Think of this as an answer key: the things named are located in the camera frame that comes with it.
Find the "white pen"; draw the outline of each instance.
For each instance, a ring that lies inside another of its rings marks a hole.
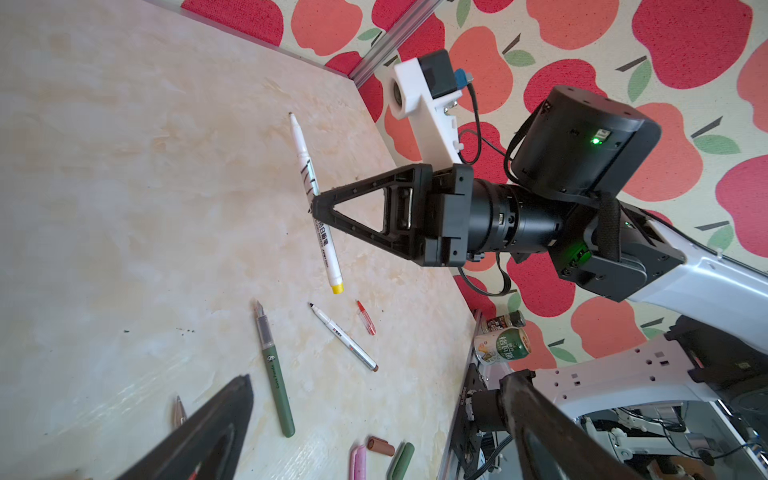
[[[341,340],[341,343],[343,343],[346,348],[352,350],[352,353],[354,353],[357,358],[362,360],[362,362],[365,363],[368,368],[374,372],[379,371],[379,366],[376,365],[376,362],[374,362],[373,359],[360,348],[360,345],[355,343],[355,340],[349,338],[349,335],[347,335],[340,326],[336,325],[336,322],[331,320],[325,313],[323,313],[321,309],[317,308],[314,303],[310,303],[310,307],[312,308],[312,311],[315,313],[315,315],[317,315],[317,318],[321,319],[323,323],[325,323],[325,325],[328,327],[328,330],[335,333],[336,336],[339,337],[339,340]]]
[[[296,144],[296,155],[299,157],[299,167],[301,169],[301,177],[304,180],[306,199],[310,201],[310,210],[312,210],[312,199],[320,194],[320,187],[317,186],[317,179],[315,178],[315,167],[313,167],[312,158],[310,158],[310,153],[306,149],[304,134],[301,132],[299,122],[296,121],[296,115],[289,112],[288,117],[290,118],[293,142]],[[336,248],[333,246],[331,230],[323,222],[314,218],[313,220],[315,222],[317,241],[320,243],[320,251],[323,253],[323,262],[326,264],[328,283],[331,284],[331,289],[333,289],[335,294],[341,293],[344,291],[344,279],[341,277],[339,259],[336,258]]]

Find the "green marker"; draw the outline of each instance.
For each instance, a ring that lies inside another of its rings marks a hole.
[[[402,480],[406,476],[406,470],[411,463],[413,452],[415,448],[411,442],[403,445],[395,458],[392,459],[392,466],[389,470],[389,474],[386,476],[387,480]]]
[[[291,437],[296,433],[296,427],[293,426],[293,416],[290,414],[288,393],[283,382],[283,372],[280,371],[277,348],[270,331],[270,321],[266,318],[261,303],[255,302],[253,311],[256,313],[256,329],[259,330],[259,337],[261,338],[261,353],[264,355],[266,373],[270,377],[272,396],[277,407],[277,417],[280,419],[280,426],[283,427],[283,434],[286,437]]]

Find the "beverage can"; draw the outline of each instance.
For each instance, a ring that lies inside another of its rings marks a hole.
[[[531,352],[531,341],[523,329],[506,328],[475,336],[475,355],[485,365],[524,359]]]
[[[519,310],[496,316],[492,319],[486,319],[483,315],[480,315],[479,321],[480,331],[482,333],[490,333],[507,328],[522,328],[525,326],[525,318],[523,318],[523,315]]]

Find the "red pen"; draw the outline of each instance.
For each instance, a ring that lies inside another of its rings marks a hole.
[[[357,306],[360,308],[360,316],[362,317],[362,321],[366,324],[366,328],[368,329],[368,333],[371,335],[376,335],[376,327],[373,326],[373,321],[371,320],[371,316],[366,312],[366,308],[362,306],[362,303],[360,303],[360,300],[356,300]]]

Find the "blue connector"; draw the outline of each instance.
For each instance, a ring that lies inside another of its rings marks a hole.
[[[459,90],[462,90],[472,81],[472,74],[465,72],[463,68],[457,70],[454,75],[456,76],[456,87]]]

